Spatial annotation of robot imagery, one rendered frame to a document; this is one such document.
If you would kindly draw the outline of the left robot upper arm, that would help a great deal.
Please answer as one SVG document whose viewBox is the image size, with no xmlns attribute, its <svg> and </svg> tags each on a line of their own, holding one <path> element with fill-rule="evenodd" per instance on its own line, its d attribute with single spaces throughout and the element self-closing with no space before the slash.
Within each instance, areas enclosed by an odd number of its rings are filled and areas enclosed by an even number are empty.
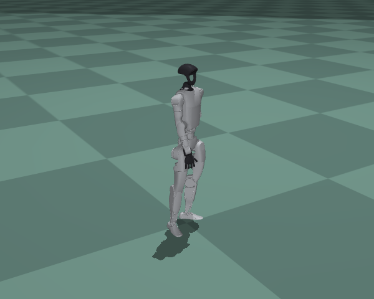
<svg viewBox="0 0 374 299">
<path fill-rule="evenodd" d="M 198 87 L 197 87 L 198 88 Z M 200 93 L 201 93 L 201 99 L 202 99 L 202 96 L 203 96 L 203 93 L 204 93 L 204 90 L 202 88 L 198 88 L 200 90 Z M 201 117 L 201 113 L 200 113 L 200 117 Z"/>
</svg>

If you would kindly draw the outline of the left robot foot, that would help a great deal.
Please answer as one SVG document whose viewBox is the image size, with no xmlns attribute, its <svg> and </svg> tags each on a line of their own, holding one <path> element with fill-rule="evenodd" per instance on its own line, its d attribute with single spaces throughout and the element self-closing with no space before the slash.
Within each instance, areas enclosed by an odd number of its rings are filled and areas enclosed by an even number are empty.
<svg viewBox="0 0 374 299">
<path fill-rule="evenodd" d="M 186 213 L 187 214 L 187 213 Z M 192 212 L 190 213 L 190 215 L 185 215 L 185 212 L 181 212 L 179 214 L 179 218 L 180 219 L 192 219 L 192 220 L 200 220 L 200 219 L 203 219 L 202 216 L 198 216 L 196 214 L 193 214 Z"/>
</svg>

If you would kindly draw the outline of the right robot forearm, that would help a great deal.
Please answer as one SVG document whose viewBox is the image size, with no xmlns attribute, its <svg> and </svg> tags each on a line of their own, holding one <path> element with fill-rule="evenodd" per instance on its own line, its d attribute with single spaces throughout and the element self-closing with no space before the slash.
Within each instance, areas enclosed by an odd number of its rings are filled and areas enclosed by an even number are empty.
<svg viewBox="0 0 374 299">
<path fill-rule="evenodd" d="M 181 145 L 183 149 L 185 150 L 185 154 L 190 154 L 191 149 L 190 149 L 190 143 L 188 141 L 188 135 L 187 131 L 185 131 L 185 126 L 183 123 L 178 123 L 177 124 L 177 134 L 178 137 L 180 138 L 180 141 L 182 142 Z"/>
</svg>

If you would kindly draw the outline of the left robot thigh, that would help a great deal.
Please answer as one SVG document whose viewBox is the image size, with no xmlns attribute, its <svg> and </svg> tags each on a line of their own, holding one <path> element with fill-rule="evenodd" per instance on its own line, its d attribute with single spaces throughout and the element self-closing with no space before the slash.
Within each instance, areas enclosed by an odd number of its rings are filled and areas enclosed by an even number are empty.
<svg viewBox="0 0 374 299">
<path fill-rule="evenodd" d="M 204 143 L 201 140 L 197 139 L 196 147 L 192 151 L 195 151 L 193 156 L 198 160 L 198 162 L 194 161 L 195 167 L 192 167 L 193 174 L 186 176 L 185 185 L 187 187 L 193 187 L 198 182 L 201 173 L 203 172 L 204 161 L 206 159 Z"/>
</svg>

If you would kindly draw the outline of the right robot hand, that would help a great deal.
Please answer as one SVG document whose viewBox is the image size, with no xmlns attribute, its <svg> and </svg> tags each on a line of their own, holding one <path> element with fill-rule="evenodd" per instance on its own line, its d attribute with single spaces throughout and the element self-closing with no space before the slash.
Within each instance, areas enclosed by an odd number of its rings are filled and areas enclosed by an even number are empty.
<svg viewBox="0 0 374 299">
<path fill-rule="evenodd" d="M 183 149 L 183 152 L 184 152 L 184 156 L 186 157 L 185 158 L 185 169 L 187 169 L 187 165 L 188 165 L 188 169 L 189 169 L 189 165 L 191 165 L 190 168 L 195 167 L 194 161 L 198 162 L 198 160 L 194 158 L 194 156 L 192 155 L 192 151 L 190 154 L 187 154 L 187 155 L 185 154 L 184 149 Z"/>
</svg>

